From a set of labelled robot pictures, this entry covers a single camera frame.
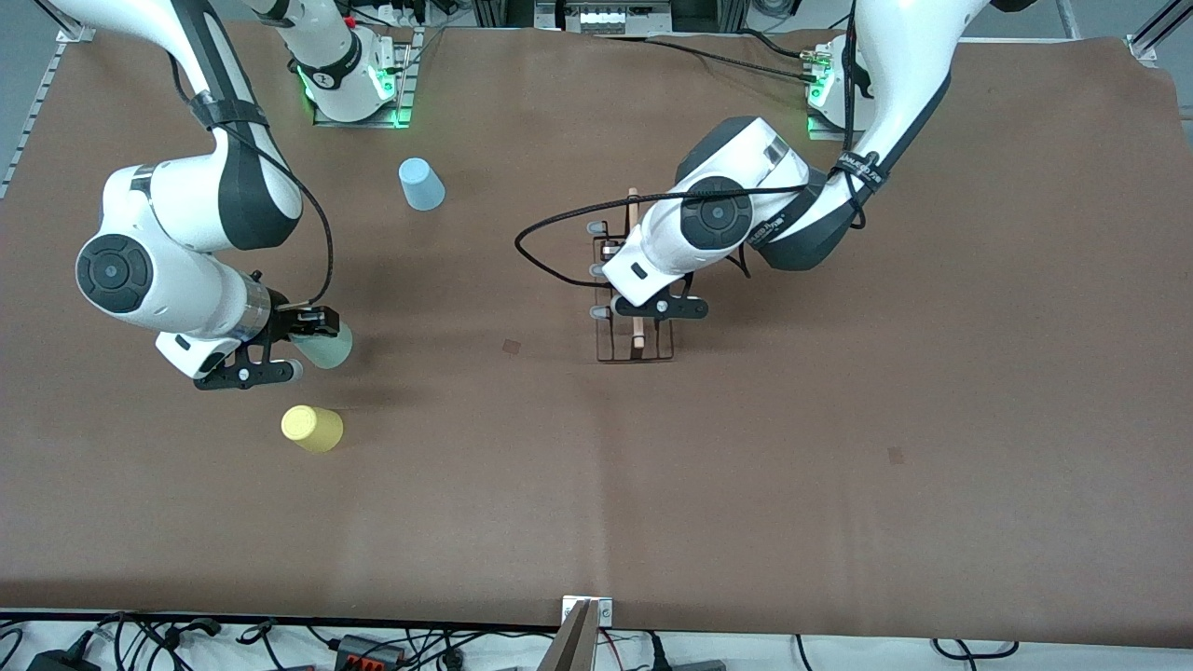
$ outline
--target light blue plastic cup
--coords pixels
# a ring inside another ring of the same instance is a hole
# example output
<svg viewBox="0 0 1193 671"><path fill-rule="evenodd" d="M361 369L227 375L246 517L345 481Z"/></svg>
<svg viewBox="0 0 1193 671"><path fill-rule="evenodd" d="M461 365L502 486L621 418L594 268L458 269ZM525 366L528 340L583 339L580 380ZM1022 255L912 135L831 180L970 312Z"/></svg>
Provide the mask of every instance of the light blue plastic cup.
<svg viewBox="0 0 1193 671"><path fill-rule="evenodd" d="M419 158L406 159L397 168L397 178L402 180L402 192L412 208L427 211L444 202L444 183L427 161Z"/></svg>

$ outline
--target white floor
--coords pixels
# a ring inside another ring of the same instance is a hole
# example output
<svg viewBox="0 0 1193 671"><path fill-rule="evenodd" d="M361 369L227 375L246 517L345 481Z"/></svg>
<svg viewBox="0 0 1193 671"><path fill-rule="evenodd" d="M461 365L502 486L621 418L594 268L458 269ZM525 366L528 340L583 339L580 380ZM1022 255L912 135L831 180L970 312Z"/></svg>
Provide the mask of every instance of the white floor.
<svg viewBox="0 0 1193 671"><path fill-rule="evenodd" d="M33 622L23 624L25 640L7 669L24 670L38 652L67 650L89 624ZM235 641L245 630L243 626L229 626L215 639L203 634L187 634L179 654L196 671L268 671L276 669L261 644L243 646ZM398 629L333 629L319 628L324 638L356 634L377 642L404 639ZM134 629L126 627L122 634L122 651L132 641ZM632 670L653 663L649 639L638 632L613 632L614 636L630 636L618 641L617 648L623 665ZM718 659L728 671L805 671L796 652L795 638L790 635L755 634L682 634L661 633L668 661L680 664ZM0 659L7 652L12 639L0 641ZM278 627L270 634L270 641L285 666L314 665L319 671L335 669L334 653L315 640L301 627ZM999 642L969 641L971 650L990 652L1000 648ZM465 671L502 671L519 669L531 671L538 666L550 641L544 638L503 639L486 636L463 647ZM946 650L956 650L948 641ZM815 671L965 671L960 661L944 659L933 652L927 640L920 639L859 639L843 636L804 636L808 660ZM149 653L140 658L137 669L146 670ZM100 669L116 669L112 644L95 636L87 651L87 660ZM173 665L166 654L159 654L154 665L159 671ZM1013 657L1000 660L979 661L979 671L1109 671L1130 669L1133 671L1188 671L1193 669L1193 651L1161 648L1125 648L1100 646L1070 646L1024 644ZM433 671L428 665L424 671ZM594 671L618 671L607 645L599 646Z"/></svg>

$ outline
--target black joint cap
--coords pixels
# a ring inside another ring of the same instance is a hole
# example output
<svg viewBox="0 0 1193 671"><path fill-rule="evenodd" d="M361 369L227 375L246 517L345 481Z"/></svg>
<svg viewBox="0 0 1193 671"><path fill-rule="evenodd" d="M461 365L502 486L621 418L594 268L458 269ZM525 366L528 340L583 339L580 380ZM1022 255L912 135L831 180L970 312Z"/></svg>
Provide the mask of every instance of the black joint cap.
<svg viewBox="0 0 1193 671"><path fill-rule="evenodd" d="M100 235L79 252L75 277L91 302L124 314L140 308L149 293L153 263L146 248L128 235Z"/></svg>
<svg viewBox="0 0 1193 671"><path fill-rule="evenodd" d="M706 177L690 191L734 191L737 184L728 177ZM685 198L680 205L680 230L698 250L736 247L749 232L754 207L749 196Z"/></svg>

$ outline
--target black cable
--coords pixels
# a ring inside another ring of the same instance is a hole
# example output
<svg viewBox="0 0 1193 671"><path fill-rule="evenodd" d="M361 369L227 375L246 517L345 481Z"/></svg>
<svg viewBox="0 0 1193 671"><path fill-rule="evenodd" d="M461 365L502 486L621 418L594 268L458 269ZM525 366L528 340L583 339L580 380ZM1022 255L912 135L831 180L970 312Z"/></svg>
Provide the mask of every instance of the black cable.
<svg viewBox="0 0 1193 671"><path fill-rule="evenodd" d="M183 101L188 105L191 100L190 98L186 97L186 92L183 91L183 82L179 79L178 74L178 61L174 60L173 55L169 56L169 64L174 78L174 91L178 93L178 97L181 98ZM267 154L260 147L251 142L247 137L245 137L239 131L233 129L228 123L216 123L214 128L222 129L224 133L236 138L236 141L239 141L247 149L251 149L254 154L256 154L266 162L276 167L282 174L286 177L286 179L292 181L293 185L298 187L298 191L301 191L302 195L305 196L308 201L310 201L311 207L315 208L315 213L319 214L319 221L323 224L323 238L327 244L327 272L323 275L323 285L319 288L319 291L303 303L298 303L298 304L314 306L315 303L319 302L320 298L323 297L324 294L327 294L328 288L330 288L332 272L335 266L335 248L332 241L332 224L330 222L327 221L327 213L323 211L323 207L319 204L319 199L315 198L315 195L310 192L310 189L307 189L307 185L303 184L302 180L299 180L295 176L295 173L290 171L290 168L283 165L282 161Z"/></svg>
<svg viewBox="0 0 1193 671"><path fill-rule="evenodd" d="M667 661L667 651L663 650L662 639L654 632L647 632L647 635L650 636L650 647L655 652L655 663L650 666L651 671L672 671L670 663Z"/></svg>
<svg viewBox="0 0 1193 671"><path fill-rule="evenodd" d="M858 0L853 0L849 6L849 23L845 30L845 49L842 53L842 69L845 69L845 140L841 142L841 152L853 150L853 115L854 98L857 91L853 88L853 67L858 60L858 29L857 29ZM858 215L858 221L851 222L849 228L861 229L866 227L866 211L858 202L858 190L853 185L853 177L845 176L845 185L849 189L849 207Z"/></svg>
<svg viewBox="0 0 1193 671"><path fill-rule="evenodd" d="M191 667L191 665L187 664L185 659L183 659L181 657L179 657L179 654L177 652L174 652L174 650L169 645L166 644L166 640L162 638L162 635L157 633L157 626L156 624L150 627L150 626L148 626L148 624L146 624L146 623L136 620L135 617L130 617L129 620L131 622L136 623L138 627L141 627L141 630L144 632L144 634L146 634L146 641L150 641L152 640L154 642L154 645L157 646L156 648L154 648L153 654L149 655L149 665L146 667L147 671L153 669L154 660L156 659L157 653L160 653L161 651L166 651L166 654L168 654L169 658L174 661L174 670L175 671L178 671L179 669L185 669L186 671L194 671L194 669ZM136 654L132 655L132 660L134 661L136 661L136 657L137 657Z"/></svg>
<svg viewBox="0 0 1193 671"><path fill-rule="evenodd" d="M366 19L369 19L371 21L377 21L377 23L379 23L383 26L387 26L387 27L398 27L398 26L396 26L396 25L394 25L394 24L391 24L391 23L382 19L381 17L375 17L372 14L364 13L359 8L357 8L356 6L348 5L344 0L335 0L335 4L339 5L340 7L344 7L348 12L357 14L358 17L366 18Z"/></svg>
<svg viewBox="0 0 1193 671"><path fill-rule="evenodd" d="M283 666L282 661L278 660L277 653L273 652L273 644L270 642L270 630L273 629L274 624L276 622L272 617L266 620L265 622L254 624L241 632L240 635L236 636L236 642L242 646L251 646L256 641L261 641L262 644L265 644L265 652L268 653L270 660L273 661L274 669L277 669L278 671L285 671L286 667ZM149 669L152 670L153 658L149 659L150 659Z"/></svg>
<svg viewBox="0 0 1193 671"><path fill-rule="evenodd" d="M319 639L319 642L321 642L321 644L323 644L324 646L328 646L328 647L332 646L332 639L324 639L323 636L320 636L319 632L316 632L315 628L311 627L310 624L307 624L307 630L310 632L310 635L313 635L316 639Z"/></svg>
<svg viewBox="0 0 1193 671"><path fill-rule="evenodd" d="M178 74L178 60L169 51L166 51L166 55L169 56L169 73L174 79L174 93L178 93L184 105L190 105L191 98L186 94L186 91L183 91L183 80Z"/></svg>
<svg viewBox="0 0 1193 671"><path fill-rule="evenodd" d="M130 658L129 654L132 653L134 648L136 648L137 653L140 654L141 650L146 645L146 641L148 641L148 640L149 640L149 636L146 636L144 632L137 632L137 635L132 636L132 642L129 644L129 647L124 648L124 654L120 655L120 659L119 659L119 661L116 665L117 669L132 669L132 667L135 667L137 665L137 655L134 654Z"/></svg>
<svg viewBox="0 0 1193 671"><path fill-rule="evenodd" d="M79 638L75 639L75 642L70 644L70 647L66 651L68 663L78 664L82 661L84 658L87 657L87 646L91 644L91 639L95 635L95 632L99 632L101 628L116 622L117 620L123 620L123 617L124 612L112 612L110 615L105 615L99 620L99 622L95 622L94 627L80 634Z"/></svg>
<svg viewBox="0 0 1193 671"><path fill-rule="evenodd" d="M940 646L940 639L932 639L932 650L937 651L937 654L946 659L952 659L953 661L965 661L969 664L970 671L977 671L977 661L982 659L1006 659L1012 654L1019 652L1019 641L1010 641L1010 646L1001 652L973 652L969 648L962 639L952 639L957 647L962 648L962 654L953 654Z"/></svg>
<svg viewBox="0 0 1193 671"><path fill-rule="evenodd" d="M140 635L143 635L144 638L141 639L141 642L137 645L136 650L132 651L132 659L129 660L129 669L136 669L136 666L137 666L137 659L141 658L141 651L144 650L146 644L149 642L149 634L146 630L144 624L141 626L141 634Z"/></svg>
<svg viewBox="0 0 1193 671"><path fill-rule="evenodd" d="M583 281L583 279L574 279L571 277L568 277L568 276L561 273L560 271L555 270L554 267L544 264L543 261L538 260L538 258L536 258L533 254L531 254L530 252L526 251L526 248L523 246L523 240L525 240L526 236L528 236L531 233L534 233L536 230L546 228L548 226L551 226L552 223L558 223L558 222L564 221L564 220L569 220L569 218L573 218L573 217L577 217L577 216L582 216L582 215L587 215L587 214L592 214L592 213L599 213L601 210L608 210L608 209L613 209L613 208L624 208L626 205L632 205L635 203L654 203L654 202L657 202L657 201L672 201L672 199L680 199L680 198L707 199L707 198L733 198L733 197L736 197L736 196L758 196L758 195L765 195L765 193L797 193L799 191L803 191L803 189L804 189L803 185L801 185L801 186L768 186L768 187L755 187L755 189L729 189L729 190L725 190L725 191L676 191L676 192L672 192L672 193L648 193L648 195L644 195L644 196L628 196L625 198L619 198L617 201L608 201L606 203L598 203L595 205L586 205L583 208L577 208L575 210L570 210L570 211L567 211L567 213L557 214L555 216L546 217L543 221L539 221L539 222L537 222L534 224L531 224L531 226L524 228L514 238L514 248L518 250L518 253L521 254L523 257L525 257L526 260L528 260L530 263L534 264L539 270L542 270L543 272L546 272L548 275L550 275L551 277L555 277L556 279L560 279L562 282L571 284L573 287L588 287L588 288L594 288L594 289L607 289L607 288L611 287L611 284L608 284L607 282L587 282L587 281Z"/></svg>
<svg viewBox="0 0 1193 671"><path fill-rule="evenodd" d="M120 659L120 634L124 633L124 614L116 622L116 635L112 636L112 660L116 663L116 671L124 671L124 660Z"/></svg>
<svg viewBox="0 0 1193 671"><path fill-rule="evenodd" d="M335 247L332 241L332 224L330 222L327 221L327 213L323 211L323 205L319 204L319 199L316 199L315 195L310 192L310 189L307 189L307 185L299 181L298 178L295 177L295 173L290 172L290 168L282 165L282 161L274 159L273 156L261 150L259 147L249 142L248 138L246 138L243 135L241 135L236 130L233 130L233 128L229 127L227 123L217 123L216 127L222 128L224 133L235 137L241 144L252 149L258 156L265 159L270 165L278 168L278 171L280 171L282 174L286 176L286 178L290 181L293 181L295 186L297 186L298 190L302 191L302 195L305 196L308 201L310 201L311 207L315 208L315 213L319 214L319 221L320 223L323 224L323 239L327 245L327 272L323 275L323 285L319 288L319 291L310 298L303 301L302 303L302 304L314 306L320 301L320 298L323 297L324 294L327 294L328 288L332 287L332 273L335 267Z"/></svg>
<svg viewBox="0 0 1193 671"><path fill-rule="evenodd" d="M693 49L692 47L685 47L682 44L675 44L674 42L654 42L651 39L644 39L647 44L657 44L660 47L667 47L669 49L678 49L680 51L686 51L688 54L694 54L703 59L711 59L713 61L721 61L722 63L729 63L730 66L737 66L740 68L747 68L752 70L764 72L768 74L777 74L779 76L786 76L791 79L797 79L806 84L816 84L816 78L806 73L796 73L791 70L780 70L779 68L769 68L766 66L760 66L758 63L750 63L747 61L738 61L737 59L730 59L729 56L722 56L721 54L712 54L709 51L703 51L700 49Z"/></svg>
<svg viewBox="0 0 1193 671"><path fill-rule="evenodd" d="M736 259L733 258L733 257L725 257L725 260L729 261L729 263L731 263L731 264L734 264L735 266L737 266L737 270L742 271L742 275L746 276L746 279L753 278L753 276L749 272L749 267L747 267L747 265L746 265L746 245L744 244L737 245L737 258Z"/></svg>
<svg viewBox="0 0 1193 671"><path fill-rule="evenodd" d="M19 648L21 641L25 640L25 632L23 632L19 627L16 629L8 629L7 632L0 634L0 641L10 636L16 636L17 640L12 642L12 647L8 648L7 653L5 653L4 659L0 659L0 669L4 669L5 666L8 665L10 661L12 661L12 655L17 654L17 648Z"/></svg>
<svg viewBox="0 0 1193 671"><path fill-rule="evenodd" d="M808 661L808 652L804 651L804 636L796 634L796 646L799 648L799 661L804 663L804 671L812 671L812 665Z"/></svg>
<svg viewBox="0 0 1193 671"><path fill-rule="evenodd" d="M273 644L270 642L268 632L261 634L261 642L265 644L265 652L270 653L270 660L273 661L273 665L278 669L278 671L286 671L286 667L278 661L278 654L273 652Z"/></svg>
<svg viewBox="0 0 1193 671"><path fill-rule="evenodd" d="M451 644L449 646L445 646L444 650L441 650L441 651L432 654L427 659L420 659L419 663L415 664L412 669L413 669L413 671L418 671L419 669L426 666L427 664L431 664L432 661L439 659L440 657L443 657L443 655L445 655L445 654L447 654L447 653L450 653L450 652L452 652L455 650L459 650L459 648L464 647L465 645L475 641L476 639L486 636L487 634L488 634L487 632L480 632L480 633L470 634L468 638L463 639L458 644Z"/></svg>
<svg viewBox="0 0 1193 671"><path fill-rule="evenodd" d="M743 27L737 32L756 37L759 42L766 45L767 49L774 51L775 54L779 54L780 56L787 56L789 59L799 59L799 51L792 51L791 49L784 49L783 47L779 47L769 37L767 37L766 33L761 31L754 30L752 27Z"/></svg>

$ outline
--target cable strap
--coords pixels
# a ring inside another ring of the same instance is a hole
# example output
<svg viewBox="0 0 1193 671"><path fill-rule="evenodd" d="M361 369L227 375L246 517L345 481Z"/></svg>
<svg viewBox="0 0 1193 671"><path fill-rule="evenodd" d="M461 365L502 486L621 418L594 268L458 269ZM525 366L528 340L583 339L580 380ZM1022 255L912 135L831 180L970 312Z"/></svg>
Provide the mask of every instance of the cable strap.
<svg viewBox="0 0 1193 671"><path fill-rule="evenodd" d="M237 121L259 123L265 127L270 125L270 122L265 119L265 112L261 111L261 107L240 98L216 100L211 97L210 92L202 91L198 96L191 98L187 106L191 109L194 118L208 130L220 124Z"/></svg>
<svg viewBox="0 0 1193 671"><path fill-rule="evenodd" d="M871 193L878 191L889 177L886 171L878 167L877 152L871 152L865 156L853 152L845 152L836 160L836 165L833 168L857 177Z"/></svg>

